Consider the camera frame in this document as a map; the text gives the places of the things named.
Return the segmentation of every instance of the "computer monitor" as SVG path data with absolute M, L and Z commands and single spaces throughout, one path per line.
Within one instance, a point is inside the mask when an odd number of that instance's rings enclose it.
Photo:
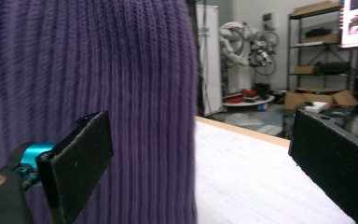
M 358 48 L 358 0 L 340 0 L 340 49 Z

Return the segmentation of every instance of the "wall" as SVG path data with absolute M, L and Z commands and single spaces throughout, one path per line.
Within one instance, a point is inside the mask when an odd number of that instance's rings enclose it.
M 246 21 L 252 27 L 261 28 L 261 17 L 264 13 L 275 13 L 275 31 L 280 37 L 280 44 L 276 48 L 277 54 L 274 55 L 278 69 L 277 72 L 270 77 L 270 83 L 273 89 L 285 89 L 287 77 L 287 30 L 288 30 L 288 15 L 293 12 L 295 7 L 302 7 L 313 3 L 321 2 L 321 0 L 235 0 L 234 15 L 237 21 Z M 321 17 L 314 17 L 304 20 L 304 26 L 312 27 L 319 23 L 332 23 L 336 22 L 338 18 L 337 13 L 331 13 Z M 252 68 L 246 68 L 247 73 L 252 75 L 254 73 Z M 296 78 L 292 77 L 292 85 L 295 85 Z M 264 77 L 257 76 L 256 81 L 266 81 Z M 329 88 L 344 87 L 343 77 L 330 77 L 328 79 Z M 302 86 L 310 86 L 319 84 L 322 87 L 322 79 L 318 77 L 306 77 L 302 80 Z
M 219 7 L 219 26 L 234 20 L 233 0 L 201 0 L 198 4 L 206 2 L 208 6 Z

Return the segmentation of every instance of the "shelf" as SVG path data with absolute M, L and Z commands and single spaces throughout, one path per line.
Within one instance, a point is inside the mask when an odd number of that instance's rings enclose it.
M 330 7 L 330 8 L 324 9 L 324 10 L 310 12 L 310 13 L 306 13 L 306 14 L 302 14 L 302 15 L 289 16 L 289 19 L 290 20 L 301 20 L 301 19 L 304 19 L 307 17 L 319 16 L 319 15 L 332 13 L 332 12 L 338 12 L 338 11 L 339 11 L 339 7 Z
M 303 49 L 303 48 L 310 48 L 310 47 L 326 47 L 331 45 L 336 45 L 337 43 L 322 43 L 322 44 L 314 44 L 314 45 L 306 45 L 306 46 L 292 46 L 289 49 Z
M 289 76 L 304 76 L 304 77 L 346 77 L 348 74 L 322 74 L 322 73 L 315 73 L 315 74 L 295 74 L 291 73 Z

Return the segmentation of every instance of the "purple sweater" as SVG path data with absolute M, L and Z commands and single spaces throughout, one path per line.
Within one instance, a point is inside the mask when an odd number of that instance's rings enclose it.
M 77 223 L 196 223 L 195 52 L 185 0 L 0 1 L 0 167 L 106 109 L 115 156 Z

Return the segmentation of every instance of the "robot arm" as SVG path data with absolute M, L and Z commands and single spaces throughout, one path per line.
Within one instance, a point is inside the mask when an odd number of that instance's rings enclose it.
M 228 65 L 264 66 L 272 63 L 265 41 L 260 41 L 258 29 L 250 28 L 240 22 L 229 22 L 220 28 L 220 46 L 222 58 Z

